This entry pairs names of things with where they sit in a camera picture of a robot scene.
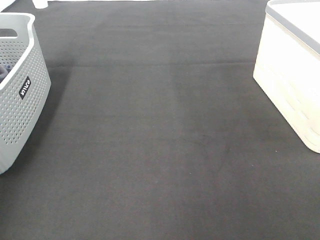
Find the grey-purple microfibre towel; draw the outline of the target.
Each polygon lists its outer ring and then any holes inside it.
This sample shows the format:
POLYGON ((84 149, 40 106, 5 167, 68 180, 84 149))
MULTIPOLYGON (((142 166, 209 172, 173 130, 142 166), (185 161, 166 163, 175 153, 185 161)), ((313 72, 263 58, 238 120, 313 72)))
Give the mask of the grey-purple microfibre towel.
POLYGON ((10 70, 7 67, 0 65, 0 83, 6 78, 9 72, 10 70))

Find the black table mat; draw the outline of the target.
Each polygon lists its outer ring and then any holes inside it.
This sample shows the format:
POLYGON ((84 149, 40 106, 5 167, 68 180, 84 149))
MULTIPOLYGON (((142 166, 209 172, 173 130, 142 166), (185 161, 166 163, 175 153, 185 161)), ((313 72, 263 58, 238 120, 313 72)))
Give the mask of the black table mat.
POLYGON ((3 240, 317 240, 320 156, 253 79, 264 0, 51 2, 3 240))

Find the white plastic storage bin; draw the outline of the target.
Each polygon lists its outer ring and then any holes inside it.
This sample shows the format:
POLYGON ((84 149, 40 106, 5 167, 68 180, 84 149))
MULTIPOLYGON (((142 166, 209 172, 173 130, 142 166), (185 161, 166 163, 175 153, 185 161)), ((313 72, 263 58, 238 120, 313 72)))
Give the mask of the white plastic storage bin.
POLYGON ((253 78, 312 151, 320 151, 320 2, 266 4, 253 78))

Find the grey perforated laundry basket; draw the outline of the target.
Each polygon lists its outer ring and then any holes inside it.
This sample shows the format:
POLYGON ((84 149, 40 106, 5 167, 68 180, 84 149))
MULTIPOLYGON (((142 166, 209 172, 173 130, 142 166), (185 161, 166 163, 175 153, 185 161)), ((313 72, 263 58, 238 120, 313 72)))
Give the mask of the grey perforated laundry basket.
POLYGON ((2 12, 0 65, 9 69, 0 83, 0 172, 15 162, 32 133, 48 97, 51 80, 38 36, 35 16, 2 12))

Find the white cylinder at table edge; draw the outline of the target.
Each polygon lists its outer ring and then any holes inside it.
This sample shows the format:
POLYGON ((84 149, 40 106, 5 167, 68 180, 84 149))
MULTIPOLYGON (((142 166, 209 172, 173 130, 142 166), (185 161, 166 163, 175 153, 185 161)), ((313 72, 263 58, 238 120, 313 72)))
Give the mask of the white cylinder at table edge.
POLYGON ((36 9, 45 9, 49 6, 48 0, 32 0, 32 3, 36 9))

